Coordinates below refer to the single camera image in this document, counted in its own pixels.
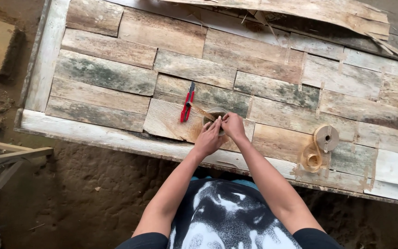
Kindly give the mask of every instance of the graphic print shirt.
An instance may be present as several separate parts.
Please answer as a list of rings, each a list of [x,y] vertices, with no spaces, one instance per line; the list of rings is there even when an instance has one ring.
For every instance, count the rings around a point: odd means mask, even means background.
[[[137,235],[121,248],[341,248],[324,232],[305,228],[291,235],[273,215],[260,192],[221,179],[191,181],[169,238]]]

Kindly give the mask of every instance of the red utility knife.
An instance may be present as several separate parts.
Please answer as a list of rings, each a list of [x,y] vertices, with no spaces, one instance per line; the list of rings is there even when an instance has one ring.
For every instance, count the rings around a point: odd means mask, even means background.
[[[187,93],[187,98],[185,99],[184,108],[180,113],[180,122],[186,122],[188,120],[188,116],[190,116],[191,107],[188,107],[187,103],[193,102],[194,95],[195,95],[195,83],[191,81],[190,90]]]

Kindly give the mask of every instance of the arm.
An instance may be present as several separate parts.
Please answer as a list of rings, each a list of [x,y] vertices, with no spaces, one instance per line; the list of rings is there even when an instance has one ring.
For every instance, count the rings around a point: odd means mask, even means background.
[[[169,237],[171,223],[197,166],[222,145],[222,138],[218,136],[221,121],[218,118],[211,126],[207,123],[202,127],[194,148],[173,170],[145,208],[132,237],[150,232]]]
[[[324,232],[296,190],[250,143],[245,135],[242,118],[229,113],[223,118],[222,128],[236,143],[254,183],[286,229],[291,234],[302,228],[315,228]]]

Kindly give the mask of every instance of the person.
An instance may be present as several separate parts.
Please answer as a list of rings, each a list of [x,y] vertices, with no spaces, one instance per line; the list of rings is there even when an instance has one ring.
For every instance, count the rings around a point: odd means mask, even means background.
[[[191,180],[204,158],[223,144],[220,127],[242,153],[255,186],[213,178]],[[228,113],[204,125],[193,149],[148,203],[132,237],[117,248],[342,247],[252,146],[242,118]]]

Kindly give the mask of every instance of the hand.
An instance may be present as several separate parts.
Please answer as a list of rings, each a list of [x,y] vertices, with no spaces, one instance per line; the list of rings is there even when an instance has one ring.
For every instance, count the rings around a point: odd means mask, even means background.
[[[222,128],[231,139],[247,138],[241,116],[235,113],[227,113],[222,120]]]
[[[210,122],[206,123],[202,127],[202,130],[200,131],[200,134],[196,139],[193,150],[204,158],[215,153],[216,150],[218,150],[223,144],[222,136],[219,136],[221,123],[222,118],[220,116],[213,124],[211,124],[211,126]]]

